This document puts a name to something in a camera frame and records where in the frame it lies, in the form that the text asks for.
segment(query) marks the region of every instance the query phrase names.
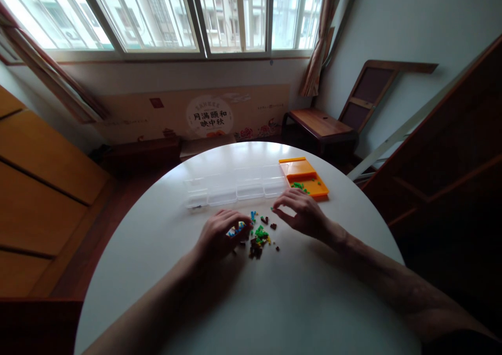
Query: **white round table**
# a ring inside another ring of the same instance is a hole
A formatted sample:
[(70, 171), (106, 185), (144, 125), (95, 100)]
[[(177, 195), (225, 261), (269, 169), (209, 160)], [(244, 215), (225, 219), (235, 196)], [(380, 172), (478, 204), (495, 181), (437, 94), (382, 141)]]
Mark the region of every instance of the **white round table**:
[[(355, 277), (336, 254), (270, 211), (274, 199), (186, 209), (183, 181), (235, 168), (305, 156), (329, 188), (324, 213), (366, 244), (403, 263), (382, 217), (343, 173), (295, 147), (245, 142), (215, 148), (169, 171), (133, 206), (106, 247), (85, 297), (75, 353), (81, 354), (195, 244), (207, 218), (221, 208), (257, 211), (276, 223), (266, 231), (260, 260), (237, 248), (192, 298), (206, 308), (176, 332), (163, 350), (175, 354), (420, 353), (401, 319)], [(219, 294), (213, 301), (208, 294)]]

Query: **forearm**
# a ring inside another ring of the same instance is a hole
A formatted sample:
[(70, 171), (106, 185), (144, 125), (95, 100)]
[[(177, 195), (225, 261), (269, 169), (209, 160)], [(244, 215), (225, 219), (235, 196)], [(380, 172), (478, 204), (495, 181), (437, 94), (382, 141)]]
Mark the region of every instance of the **forearm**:
[(176, 307), (201, 270), (197, 254), (191, 251), (115, 321), (85, 354), (148, 353), (158, 335), (171, 323)]
[(349, 261), (347, 264), (361, 281), (404, 317), (423, 342), (458, 329), (496, 338), (454, 300), (413, 271), (367, 246), (336, 223), (329, 232), (333, 235), (327, 244)]

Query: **curtain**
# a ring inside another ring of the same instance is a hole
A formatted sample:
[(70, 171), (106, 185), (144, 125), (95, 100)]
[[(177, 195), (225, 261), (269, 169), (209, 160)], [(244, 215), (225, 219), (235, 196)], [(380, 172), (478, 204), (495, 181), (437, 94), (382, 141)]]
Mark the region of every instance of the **curtain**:
[(106, 119), (108, 111), (44, 52), (2, 3), (0, 30), (18, 56), (79, 123), (87, 124)]
[(319, 78), (323, 65), (326, 49), (329, 48), (331, 39), (328, 37), (329, 29), (339, 0), (323, 0), (321, 16), (319, 17), (319, 33), (314, 52), (310, 57), (309, 65), (303, 76), (300, 87), (300, 96), (317, 96), (319, 93)]

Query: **air conditioner unit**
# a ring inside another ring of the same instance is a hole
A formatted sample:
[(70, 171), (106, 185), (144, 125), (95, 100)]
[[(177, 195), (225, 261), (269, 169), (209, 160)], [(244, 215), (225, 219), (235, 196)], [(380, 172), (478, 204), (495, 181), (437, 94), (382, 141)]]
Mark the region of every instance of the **air conditioner unit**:
[(63, 31), (64, 35), (69, 38), (70, 40), (80, 40), (80, 37), (78, 36), (77, 32), (74, 29), (61, 29)]
[(125, 35), (128, 37), (129, 40), (136, 40), (136, 34), (134, 33), (133, 30), (125, 30)]

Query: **orange tray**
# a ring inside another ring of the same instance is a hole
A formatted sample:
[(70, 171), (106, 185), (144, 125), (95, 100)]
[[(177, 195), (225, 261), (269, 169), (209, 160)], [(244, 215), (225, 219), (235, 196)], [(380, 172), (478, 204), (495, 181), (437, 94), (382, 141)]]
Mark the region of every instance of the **orange tray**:
[(313, 197), (328, 195), (329, 189), (306, 158), (282, 159), (279, 161), (279, 165), (282, 167), (290, 186), (297, 182), (303, 184), (303, 188)]

